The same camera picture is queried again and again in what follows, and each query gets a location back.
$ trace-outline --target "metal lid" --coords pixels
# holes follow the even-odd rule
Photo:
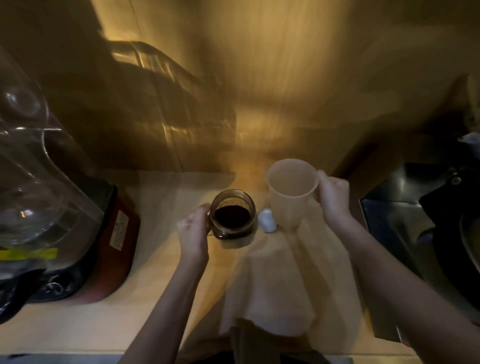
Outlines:
[[[258,213],[258,228],[264,232],[274,232],[278,224],[273,220],[272,210],[265,208]]]

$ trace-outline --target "yellow tape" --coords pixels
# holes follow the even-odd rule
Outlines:
[[[48,248],[29,252],[26,250],[0,250],[0,260],[25,260],[32,258],[43,258],[52,260],[57,257],[58,248]]]

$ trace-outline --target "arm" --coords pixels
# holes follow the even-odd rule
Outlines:
[[[209,207],[204,204],[177,223],[181,247],[179,265],[119,364],[175,362],[195,291],[208,262],[206,213]]]
[[[350,214],[348,182],[320,177],[324,219],[370,289],[384,299],[425,363],[480,363],[480,330],[418,278]]]

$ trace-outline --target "person's left arm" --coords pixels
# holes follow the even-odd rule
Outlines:
[[[181,246],[179,265],[119,364],[175,362],[195,291],[208,262],[206,213],[209,207],[209,204],[201,205],[177,223]]]

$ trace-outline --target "measuring cup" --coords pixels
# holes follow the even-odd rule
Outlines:
[[[300,159],[283,159],[272,164],[266,174],[274,220],[283,227],[300,224],[307,201],[318,185],[313,166]]]

